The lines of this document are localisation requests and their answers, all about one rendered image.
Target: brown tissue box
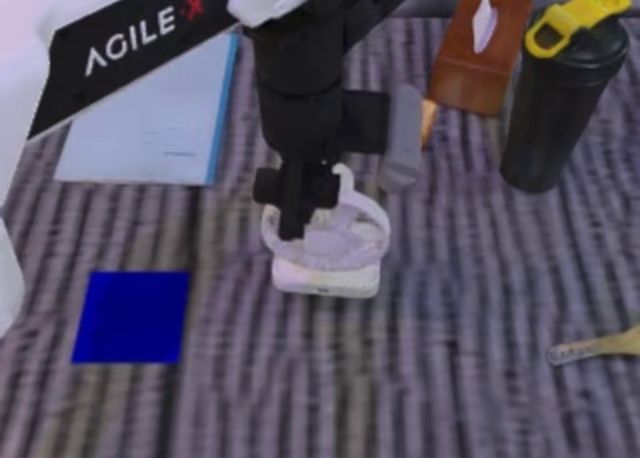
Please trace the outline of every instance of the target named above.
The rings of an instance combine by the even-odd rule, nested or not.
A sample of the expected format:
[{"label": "brown tissue box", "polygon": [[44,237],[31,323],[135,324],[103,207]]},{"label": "brown tissue box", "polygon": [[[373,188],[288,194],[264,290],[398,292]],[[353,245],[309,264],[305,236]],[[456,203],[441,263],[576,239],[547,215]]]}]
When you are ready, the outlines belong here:
[{"label": "brown tissue box", "polygon": [[460,0],[431,71],[429,98],[440,105],[481,115],[502,111],[531,0],[489,0],[498,12],[496,28],[484,51],[473,51],[473,15],[480,0]]}]

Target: red x logo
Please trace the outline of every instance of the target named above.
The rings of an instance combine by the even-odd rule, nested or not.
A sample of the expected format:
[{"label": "red x logo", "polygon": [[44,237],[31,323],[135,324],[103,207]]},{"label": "red x logo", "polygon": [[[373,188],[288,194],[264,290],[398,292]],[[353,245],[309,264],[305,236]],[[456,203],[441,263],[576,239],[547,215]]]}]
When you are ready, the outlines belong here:
[{"label": "red x logo", "polygon": [[204,13],[204,8],[202,7],[202,0],[187,0],[187,7],[189,11],[187,11],[187,20],[193,21],[193,19]]}]

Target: white tissue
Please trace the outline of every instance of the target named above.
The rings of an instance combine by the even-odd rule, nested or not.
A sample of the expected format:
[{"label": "white tissue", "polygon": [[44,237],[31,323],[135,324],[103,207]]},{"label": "white tissue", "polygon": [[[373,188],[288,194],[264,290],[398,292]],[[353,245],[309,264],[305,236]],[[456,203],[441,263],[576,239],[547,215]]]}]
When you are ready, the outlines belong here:
[{"label": "white tissue", "polygon": [[498,10],[491,6],[489,0],[480,0],[480,5],[473,15],[473,52],[482,53],[493,36],[498,23]]}]

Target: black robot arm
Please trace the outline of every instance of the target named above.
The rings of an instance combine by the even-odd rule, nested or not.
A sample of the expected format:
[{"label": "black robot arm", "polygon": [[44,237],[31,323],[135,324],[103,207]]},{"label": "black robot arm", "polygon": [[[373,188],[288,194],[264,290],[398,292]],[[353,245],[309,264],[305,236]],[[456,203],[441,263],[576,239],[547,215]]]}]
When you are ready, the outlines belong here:
[{"label": "black robot arm", "polygon": [[389,98],[343,90],[343,59],[403,1],[309,0],[246,30],[264,138],[282,158],[279,170],[258,170],[254,199],[280,209],[281,239],[302,238],[315,209],[337,205],[331,169],[344,153],[384,153]]}]

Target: blue pad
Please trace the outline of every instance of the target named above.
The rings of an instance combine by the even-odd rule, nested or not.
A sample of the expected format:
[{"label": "blue pad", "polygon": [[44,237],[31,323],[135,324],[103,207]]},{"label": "blue pad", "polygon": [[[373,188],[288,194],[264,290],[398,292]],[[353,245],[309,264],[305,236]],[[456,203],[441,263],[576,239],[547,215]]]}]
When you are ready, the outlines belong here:
[{"label": "blue pad", "polygon": [[189,273],[94,272],[72,363],[178,363]]}]

